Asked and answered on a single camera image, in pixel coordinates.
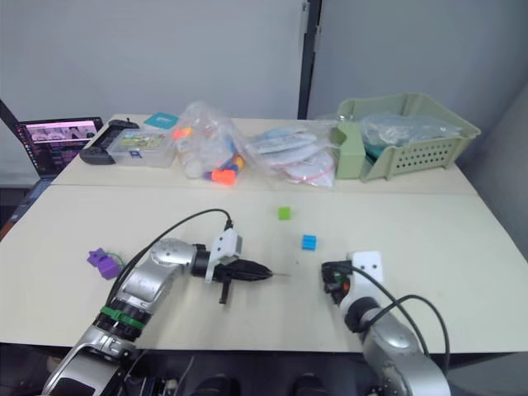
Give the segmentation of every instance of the green cable tie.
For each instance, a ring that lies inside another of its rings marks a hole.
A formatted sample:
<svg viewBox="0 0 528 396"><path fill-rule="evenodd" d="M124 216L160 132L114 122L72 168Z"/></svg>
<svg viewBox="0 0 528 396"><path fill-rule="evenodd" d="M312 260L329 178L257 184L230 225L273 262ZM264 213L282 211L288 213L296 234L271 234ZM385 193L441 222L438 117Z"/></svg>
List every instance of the green cable tie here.
<svg viewBox="0 0 528 396"><path fill-rule="evenodd" d="M117 253L113 253L113 252L106 252L106 254L107 254L108 256L113 256L113 257L117 258L117 260L119 260L118 265L119 265L119 268L120 268L121 270L122 270L123 268L125 268L125 262L123 262L123 259L120 257L119 254L117 254Z"/></svg>
<svg viewBox="0 0 528 396"><path fill-rule="evenodd" d="M119 309L112 309L110 307L104 306L101 308L101 313L114 319L116 322L129 324L130 326L134 328L138 328L139 330L143 330L145 328L145 325L141 323L139 320L131 318L130 316L126 315Z"/></svg>

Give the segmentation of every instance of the laptop screen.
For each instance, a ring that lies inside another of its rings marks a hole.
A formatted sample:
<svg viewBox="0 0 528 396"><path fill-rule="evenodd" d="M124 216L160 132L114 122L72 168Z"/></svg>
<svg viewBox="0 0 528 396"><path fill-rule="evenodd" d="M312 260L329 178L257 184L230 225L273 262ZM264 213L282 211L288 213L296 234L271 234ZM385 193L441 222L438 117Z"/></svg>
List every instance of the laptop screen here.
<svg viewBox="0 0 528 396"><path fill-rule="evenodd" d="M98 117L27 121L16 134L39 175L57 176L101 127Z"/></svg>

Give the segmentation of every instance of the plastic bag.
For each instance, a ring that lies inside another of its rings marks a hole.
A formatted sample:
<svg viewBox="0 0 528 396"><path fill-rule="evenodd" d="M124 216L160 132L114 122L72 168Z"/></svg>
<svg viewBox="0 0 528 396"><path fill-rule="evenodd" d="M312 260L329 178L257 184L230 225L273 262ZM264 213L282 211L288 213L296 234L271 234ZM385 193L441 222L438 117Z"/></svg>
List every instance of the plastic bag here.
<svg viewBox="0 0 528 396"><path fill-rule="evenodd" d="M268 130L238 147L261 172L293 183L332 187L336 159L329 140L336 121L310 121Z"/></svg>
<svg viewBox="0 0 528 396"><path fill-rule="evenodd" d="M242 137L227 116L203 102L191 103L181 114L173 138L186 177L234 184L243 167L234 140Z"/></svg>
<svg viewBox="0 0 528 396"><path fill-rule="evenodd" d="M377 148L460 136L462 130L433 117L390 113L368 115L360 121L360 126L365 144Z"/></svg>

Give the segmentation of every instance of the packaging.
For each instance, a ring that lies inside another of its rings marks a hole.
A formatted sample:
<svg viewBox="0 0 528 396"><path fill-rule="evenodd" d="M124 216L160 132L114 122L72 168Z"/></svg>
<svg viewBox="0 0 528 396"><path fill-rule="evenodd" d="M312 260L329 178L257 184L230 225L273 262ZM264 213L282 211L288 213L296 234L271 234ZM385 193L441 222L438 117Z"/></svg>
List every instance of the packaging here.
<svg viewBox="0 0 528 396"><path fill-rule="evenodd" d="M295 122L237 141L237 148L251 165L267 176L332 187L337 146L330 143L329 136L336 124L335 120Z"/></svg>
<svg viewBox="0 0 528 396"><path fill-rule="evenodd" d="M423 140L460 136L462 128L424 115L392 113L368 115L360 121L365 144L371 147L398 146Z"/></svg>
<svg viewBox="0 0 528 396"><path fill-rule="evenodd" d="M169 167L177 150L171 131L123 130L107 152L118 165Z"/></svg>
<svg viewBox="0 0 528 396"><path fill-rule="evenodd" d="M181 114L172 137L183 172L232 186L244 161L235 140L243 138L233 122L203 102L191 103Z"/></svg>

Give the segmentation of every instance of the cable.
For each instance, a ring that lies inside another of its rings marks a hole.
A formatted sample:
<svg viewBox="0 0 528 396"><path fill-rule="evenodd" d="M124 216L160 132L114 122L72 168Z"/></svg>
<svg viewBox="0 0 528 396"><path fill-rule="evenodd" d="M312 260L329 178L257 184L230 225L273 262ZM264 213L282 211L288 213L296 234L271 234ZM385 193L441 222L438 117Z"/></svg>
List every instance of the cable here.
<svg viewBox="0 0 528 396"><path fill-rule="evenodd" d="M141 351L141 353L139 354L138 357L135 358L134 362L132 363L132 365L130 366L130 368L126 371L126 374L123 375L123 377L121 378L121 386L119 388L119 393L118 393L118 396L121 395L121 390L123 390L123 393L125 394L125 396L130 396L130 393L129 393L129 390L128 388L126 387L126 379L127 377L130 375L130 373L132 372L132 370L135 368L135 365L138 364L138 361L141 360L141 358L145 355L145 353L147 353L148 349L143 349Z"/></svg>
<svg viewBox="0 0 528 396"><path fill-rule="evenodd" d="M117 253L112 253L112 252L106 252L106 254L107 254L108 256L113 256L113 257L115 257L117 260L119 260L119 267L120 267L121 269L123 269L123 267L125 266L125 263L123 262L123 259L119 256L119 254L117 254Z"/></svg>
<svg viewBox="0 0 528 396"><path fill-rule="evenodd" d="M179 227L180 225L186 223L187 221L194 219L195 217L205 215L206 213L210 212L220 212L223 213L228 219L225 222L224 229L231 229L233 227L233 221L231 220L231 216L226 210L219 209L219 208L213 208L213 209L206 209L202 210L201 212L191 214L188 217L185 217L183 220L177 222L173 226L169 227L165 231L163 231L161 234L159 234L147 247L143 248L140 252L138 252L132 259L128 262L128 264L123 268L123 271L120 272L120 274L116 277L114 284L111 287L110 293L108 295L108 298L106 299L106 305L109 305L111 301L116 297L117 290L123 285L123 282L127 278L127 276L132 272L138 261L143 257L143 255L149 251L149 249L161 238L163 238L165 235L173 231L176 227Z"/></svg>
<svg viewBox="0 0 528 396"><path fill-rule="evenodd" d="M449 334L447 332L447 326L444 322L444 319L442 315L440 314L440 311L436 309L436 307L433 305L431 301L428 299L421 297L420 295L405 295L404 297L398 299L398 303L401 304L404 301L407 301L408 299L417 299L419 301L422 301L423 303L427 304L429 308L432 309L432 311L435 313L436 317L438 318L438 322L440 322L440 326L442 327L442 333L444 335L444 344L445 344L445 353L444 353L444 364L443 364L443 371L444 375L447 375L447 372L449 371L449 364L450 364L450 342L449 342ZM368 332L369 329L379 321L381 318L383 318L386 314L389 313L391 309L396 307L397 305L395 303L392 303L390 305L387 305L385 308L381 309L371 320L369 320L365 326L360 330L360 332Z"/></svg>
<svg viewBox="0 0 528 396"><path fill-rule="evenodd" d="M357 272L360 275L363 275L366 279L368 279L374 286L376 286L379 290L383 292L384 295L386 295L398 309L401 311L403 316L407 319L409 324L412 327L412 330L416 333L416 336L418 340L420 341L420 345L422 345L423 354L427 357L429 357L429 349L427 348L426 340L423 338L422 332L420 332L420 329L414 322L413 318L411 318L411 315L407 312L407 310L396 300L396 298L390 294L390 292L385 289L376 279L374 279L372 276L367 274L365 271L360 270L359 268L354 267L350 261L348 262L325 262L323 264L324 266L328 266L330 268L340 268L342 271L344 271L346 274L351 274L352 272Z"/></svg>
<svg viewBox="0 0 528 396"><path fill-rule="evenodd" d="M189 360L189 363L187 364L187 367L185 368L185 371L183 371L183 374L181 375L180 380L178 381L178 386L176 388L176 391L174 392L174 396L178 396L180 394L183 381L185 381L185 378L189 374L189 371L191 370L191 367L194 364L194 362L195 362L195 357L192 356L191 359Z"/></svg>

